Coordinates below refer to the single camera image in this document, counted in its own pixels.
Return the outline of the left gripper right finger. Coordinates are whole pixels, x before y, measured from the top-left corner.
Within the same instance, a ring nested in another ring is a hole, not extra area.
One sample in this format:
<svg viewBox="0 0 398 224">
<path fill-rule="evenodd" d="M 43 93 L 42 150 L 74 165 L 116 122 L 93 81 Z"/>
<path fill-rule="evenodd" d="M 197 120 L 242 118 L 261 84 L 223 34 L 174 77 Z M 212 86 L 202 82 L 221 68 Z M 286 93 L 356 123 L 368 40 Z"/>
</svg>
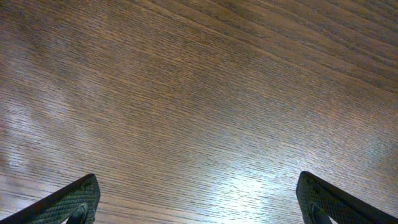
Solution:
<svg viewBox="0 0 398 224">
<path fill-rule="evenodd" d="M 296 196 L 305 224 L 397 223 L 397 218 L 310 172 L 300 173 Z"/>
</svg>

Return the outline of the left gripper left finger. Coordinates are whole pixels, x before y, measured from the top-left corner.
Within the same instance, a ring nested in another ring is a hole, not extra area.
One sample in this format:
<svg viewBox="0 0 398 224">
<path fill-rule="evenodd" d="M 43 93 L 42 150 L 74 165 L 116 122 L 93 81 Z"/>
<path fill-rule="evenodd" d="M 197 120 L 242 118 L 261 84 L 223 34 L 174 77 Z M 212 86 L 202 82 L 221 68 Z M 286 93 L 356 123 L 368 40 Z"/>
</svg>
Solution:
<svg viewBox="0 0 398 224">
<path fill-rule="evenodd" d="M 96 176 L 87 174 L 42 200 L 4 218 L 1 223 L 92 224 L 95 222 L 100 196 Z"/>
</svg>

